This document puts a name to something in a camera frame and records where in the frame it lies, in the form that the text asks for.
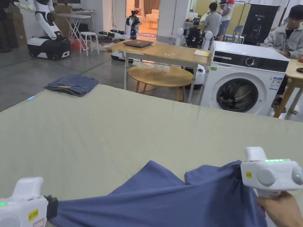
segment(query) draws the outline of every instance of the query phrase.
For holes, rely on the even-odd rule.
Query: monitor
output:
[[[81,4],[81,0],[58,0],[58,4]]]

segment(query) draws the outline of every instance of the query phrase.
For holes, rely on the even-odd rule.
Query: beige sofa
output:
[[[146,14],[147,21],[158,20],[158,19],[159,19],[159,10],[157,9],[152,9],[151,14]]]

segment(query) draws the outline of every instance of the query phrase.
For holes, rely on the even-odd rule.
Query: blue shorts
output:
[[[222,24],[220,25],[219,33],[218,35],[225,35],[227,27],[229,26],[230,20],[228,21],[222,21]]]

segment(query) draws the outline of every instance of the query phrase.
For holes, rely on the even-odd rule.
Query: hand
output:
[[[287,57],[287,58],[290,57],[290,53],[286,52],[286,51],[281,51],[280,54],[282,54],[284,57]]]
[[[296,199],[288,192],[281,192],[281,195],[274,199],[259,197],[258,203],[277,227],[303,226],[300,208]]]

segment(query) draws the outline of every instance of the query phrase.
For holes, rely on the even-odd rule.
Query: blue chair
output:
[[[242,35],[242,30],[243,30],[244,26],[242,25],[238,25],[235,30],[234,30],[234,33],[232,35],[225,35],[224,38],[225,38],[225,42],[227,42],[227,39],[228,38],[231,38],[232,39],[232,43],[235,42],[236,39],[238,39],[238,43],[241,43],[241,40],[242,40],[242,44],[244,42],[244,37],[241,36]]]

